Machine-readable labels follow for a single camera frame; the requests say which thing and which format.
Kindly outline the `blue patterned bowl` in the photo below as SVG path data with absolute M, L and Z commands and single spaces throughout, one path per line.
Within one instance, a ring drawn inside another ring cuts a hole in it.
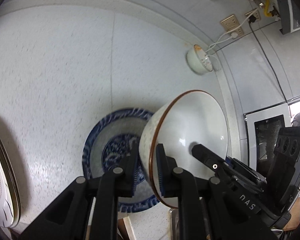
M 85 178 L 98 178 L 118 167 L 121 160 L 131 154 L 134 143 L 139 142 L 152 115 L 152 112 L 142 108 L 124 108 L 103 117 L 91 130 L 84 144 L 82 167 Z M 119 198 L 118 211 L 137 213 L 158 203 L 139 160 L 134 196 Z

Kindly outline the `white brown-rimmed bowl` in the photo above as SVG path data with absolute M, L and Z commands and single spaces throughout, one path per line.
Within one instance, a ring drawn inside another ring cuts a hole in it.
M 145 178 L 162 204 L 177 208 L 177 198 L 160 192 L 155 148 L 163 144 L 165 154 L 195 177 L 209 179 L 213 172 L 193 157 L 194 145 L 202 144 L 221 158 L 228 151 L 228 127 L 224 113 L 209 93 L 189 90 L 157 110 L 143 129 L 139 156 Z

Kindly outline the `flower pattern bowl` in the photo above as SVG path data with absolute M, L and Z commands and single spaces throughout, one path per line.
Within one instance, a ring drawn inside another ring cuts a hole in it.
M 198 75 L 212 72 L 213 67 L 207 53 L 201 46 L 195 44 L 186 54 L 186 61 L 190 69 Z

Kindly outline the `white microwave oven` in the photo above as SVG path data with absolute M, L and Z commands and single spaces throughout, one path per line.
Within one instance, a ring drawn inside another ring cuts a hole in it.
M 274 159 L 279 131 L 291 126 L 290 110 L 282 103 L 244 115 L 248 141 L 248 166 L 266 177 Z

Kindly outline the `white water heater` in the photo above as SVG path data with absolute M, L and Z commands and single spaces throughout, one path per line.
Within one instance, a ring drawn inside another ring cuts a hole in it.
M 281 33 L 300 30 L 300 9 L 293 0 L 269 0 L 268 12 L 281 22 Z

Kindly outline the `beige wall socket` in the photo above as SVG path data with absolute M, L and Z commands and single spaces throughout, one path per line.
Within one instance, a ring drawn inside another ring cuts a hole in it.
M 238 37 L 244 35 L 242 26 L 240 25 L 237 17 L 234 14 L 221 20 L 220 24 L 224 28 L 226 34 L 230 35 L 231 33 L 235 32 L 238 35 Z
M 261 15 L 257 8 L 245 13 L 245 17 L 248 19 L 249 23 L 255 23 L 261 20 Z

